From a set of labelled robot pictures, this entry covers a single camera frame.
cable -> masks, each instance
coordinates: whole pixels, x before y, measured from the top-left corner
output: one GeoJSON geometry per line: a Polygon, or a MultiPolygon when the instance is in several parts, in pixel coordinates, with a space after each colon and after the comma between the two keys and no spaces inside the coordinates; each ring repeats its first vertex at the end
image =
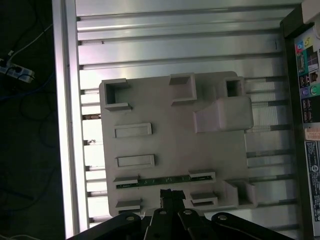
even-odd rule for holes
{"type": "Polygon", "coordinates": [[[28,43],[26,46],[24,46],[23,48],[21,48],[20,50],[16,51],[14,54],[12,54],[10,56],[10,58],[8,59],[8,63],[11,62],[11,60],[13,59],[14,56],[16,56],[18,53],[22,52],[23,50],[25,50],[26,48],[28,48],[31,44],[33,44],[35,41],[37,41],[46,31],[48,31],[51,27],[53,26],[53,24],[50,24],[42,33],[40,33],[33,41],[31,41],[30,43],[28,43]]]}
{"type": "MultiPolygon", "coordinates": [[[[34,5],[32,5],[29,1],[28,3],[30,4],[30,6],[32,7],[32,10],[35,8],[36,6],[36,2],[34,2],[34,5]]],[[[35,15],[35,18],[34,18],[34,21],[33,21],[33,24],[31,26],[29,26],[21,35],[20,37],[15,41],[13,47],[11,48],[11,51],[14,52],[16,51],[16,48],[18,46],[18,43],[20,42],[20,40],[31,30],[33,29],[36,25],[37,25],[37,22],[38,22],[38,16],[35,15]]]]}
{"type": "MultiPolygon", "coordinates": [[[[47,101],[47,104],[49,105],[50,102],[49,102],[49,98],[48,98],[48,94],[56,94],[55,92],[46,92],[46,91],[39,91],[39,92],[36,92],[35,94],[45,94],[46,96],[46,101],[47,101]]],[[[27,114],[27,111],[24,111],[24,100],[28,97],[28,96],[23,96],[20,100],[20,103],[19,103],[19,112],[21,114],[22,117],[24,117],[25,119],[29,120],[29,121],[34,121],[34,122],[42,122],[42,121],[45,121],[46,118],[47,118],[47,115],[45,115],[44,117],[38,117],[38,118],[35,118],[35,117],[32,117],[32,116],[29,116],[27,114]]],[[[55,112],[55,110],[52,110],[52,108],[49,106],[49,113],[50,112],[55,112]]]]}
{"type": "Polygon", "coordinates": [[[48,118],[51,116],[51,114],[53,114],[54,112],[55,112],[55,111],[51,111],[51,112],[41,121],[41,123],[40,123],[40,125],[39,125],[39,128],[38,128],[38,136],[39,136],[39,139],[40,139],[41,143],[42,143],[45,147],[47,147],[47,148],[49,148],[49,149],[55,149],[57,146],[46,143],[46,140],[45,140],[45,138],[44,138],[43,135],[42,135],[42,129],[43,129],[45,123],[48,123],[47,119],[48,119],[48,118]]]}
{"type": "Polygon", "coordinates": [[[29,92],[18,93],[18,94],[10,95],[10,96],[2,96],[2,97],[0,97],[0,101],[7,100],[7,99],[13,99],[13,98],[22,98],[24,96],[37,93],[37,92],[41,91],[43,88],[45,88],[45,86],[54,78],[54,76],[55,76],[55,72],[51,73],[51,75],[48,77],[48,79],[40,87],[38,87],[35,90],[29,91],[29,92]]]}
{"type": "Polygon", "coordinates": [[[20,235],[15,235],[12,237],[6,237],[0,234],[0,238],[6,239],[6,240],[15,240],[15,238],[21,238],[21,237],[25,237],[25,238],[29,238],[29,239],[33,239],[33,240],[41,240],[39,238],[33,237],[33,236],[29,236],[26,234],[20,234],[20,235]]]}
{"type": "Polygon", "coordinates": [[[56,169],[57,169],[57,166],[53,167],[52,171],[49,174],[48,180],[47,180],[43,190],[41,191],[41,193],[38,195],[38,197],[31,204],[29,204],[27,206],[24,206],[24,207],[21,207],[21,208],[16,208],[16,209],[4,209],[3,211],[19,212],[19,211],[23,211],[23,210],[29,209],[32,206],[36,205],[41,200],[41,198],[45,195],[45,193],[47,192],[56,169]]]}

white cable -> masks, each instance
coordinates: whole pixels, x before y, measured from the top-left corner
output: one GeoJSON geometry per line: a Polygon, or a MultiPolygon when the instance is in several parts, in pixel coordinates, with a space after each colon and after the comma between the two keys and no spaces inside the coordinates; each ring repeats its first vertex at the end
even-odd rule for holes
{"type": "Polygon", "coordinates": [[[25,235],[25,234],[21,234],[21,235],[15,235],[12,237],[6,237],[0,234],[0,238],[6,239],[6,240],[16,240],[16,238],[21,238],[21,237],[25,237],[25,238],[29,238],[29,239],[33,239],[33,240],[41,240],[39,238],[33,237],[33,236],[29,236],[29,235],[25,235]]]}
{"type": "Polygon", "coordinates": [[[29,47],[31,44],[33,44],[35,41],[38,40],[38,38],[40,38],[46,31],[48,31],[51,27],[53,26],[53,24],[50,24],[42,33],[40,33],[39,36],[37,36],[32,42],[28,43],[27,45],[25,45],[23,48],[21,48],[20,50],[14,52],[14,54],[11,55],[11,57],[8,60],[8,63],[11,63],[12,58],[17,55],[18,53],[22,52],[23,50],[25,50],[27,47],[29,47]]]}

colorful sticker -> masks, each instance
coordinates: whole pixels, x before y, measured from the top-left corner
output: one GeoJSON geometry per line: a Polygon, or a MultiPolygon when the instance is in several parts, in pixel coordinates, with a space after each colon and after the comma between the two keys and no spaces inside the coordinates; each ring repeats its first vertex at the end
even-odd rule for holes
{"type": "Polygon", "coordinates": [[[305,39],[303,39],[303,49],[307,49],[313,45],[312,37],[308,36],[305,39]]]}

green pcb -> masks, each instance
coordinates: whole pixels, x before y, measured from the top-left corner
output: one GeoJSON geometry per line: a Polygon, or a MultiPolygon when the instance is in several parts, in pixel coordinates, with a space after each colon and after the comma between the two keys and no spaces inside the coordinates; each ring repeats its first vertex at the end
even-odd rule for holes
{"type": "Polygon", "coordinates": [[[166,176],[158,178],[147,178],[147,179],[138,179],[137,183],[131,184],[121,184],[117,185],[117,189],[127,189],[127,188],[138,188],[145,186],[154,186],[154,185],[164,185],[164,184],[179,184],[179,183],[188,183],[188,182],[197,182],[197,181],[208,181],[212,180],[211,176],[201,176],[191,178],[189,175],[183,176],[166,176]]]}

3d-printed part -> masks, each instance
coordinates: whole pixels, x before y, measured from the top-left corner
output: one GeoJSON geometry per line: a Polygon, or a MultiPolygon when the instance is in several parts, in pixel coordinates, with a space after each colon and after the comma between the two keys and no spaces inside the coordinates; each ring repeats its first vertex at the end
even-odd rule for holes
{"type": "Polygon", "coordinates": [[[194,207],[203,205],[218,205],[218,197],[213,192],[191,193],[191,203],[194,207]]]}
{"type": "MultiPolygon", "coordinates": [[[[236,74],[230,71],[196,73],[196,88],[187,87],[189,77],[188,80],[169,75],[127,79],[130,87],[115,91],[116,103],[130,103],[133,109],[115,113],[103,105],[106,92],[104,82],[101,83],[103,150],[108,205],[112,216],[119,213],[117,203],[126,200],[142,199],[141,213],[160,208],[157,199],[161,189],[183,190],[187,196],[186,208],[212,212],[232,206],[224,198],[222,181],[249,176],[244,131],[196,134],[193,118],[194,112],[212,105],[216,99],[215,85],[227,77],[236,77],[236,74]],[[173,99],[192,97],[192,94],[179,95],[179,91],[176,92],[179,87],[184,88],[182,94],[188,92],[187,89],[196,89],[197,99],[192,104],[172,106],[173,99]],[[149,133],[149,127],[143,127],[142,131],[135,130],[136,124],[143,123],[151,123],[152,134],[134,136],[141,132],[149,133]],[[155,164],[148,168],[136,167],[138,164],[131,168],[130,161],[122,159],[152,154],[155,164]],[[219,193],[218,205],[210,201],[212,199],[193,203],[191,194],[202,193],[219,193]]],[[[143,159],[134,159],[134,164],[137,161],[144,165],[143,159]]]]}
{"type": "Polygon", "coordinates": [[[114,138],[136,137],[151,135],[151,123],[129,124],[114,126],[114,138]]]}
{"type": "Polygon", "coordinates": [[[135,212],[135,210],[138,210],[139,212],[141,208],[141,199],[130,201],[118,201],[115,208],[119,213],[123,213],[126,211],[135,212]]]}
{"type": "Polygon", "coordinates": [[[244,180],[224,181],[225,197],[231,204],[238,206],[256,207],[258,205],[255,185],[244,180]]]}
{"type": "Polygon", "coordinates": [[[215,94],[217,99],[245,96],[244,78],[241,76],[225,77],[215,85],[215,94]]]}
{"type": "Polygon", "coordinates": [[[190,104],[197,100],[196,81],[193,73],[173,74],[170,76],[173,100],[171,105],[190,104]]]}
{"type": "Polygon", "coordinates": [[[120,170],[153,168],[155,155],[117,157],[116,163],[120,170]]]}
{"type": "Polygon", "coordinates": [[[254,117],[249,97],[222,97],[203,110],[193,113],[195,132],[247,130],[254,117]]]}
{"type": "Polygon", "coordinates": [[[131,110],[132,107],[127,102],[117,102],[117,91],[129,88],[129,84],[125,78],[102,81],[104,91],[104,100],[100,101],[104,108],[110,112],[131,110]]]}

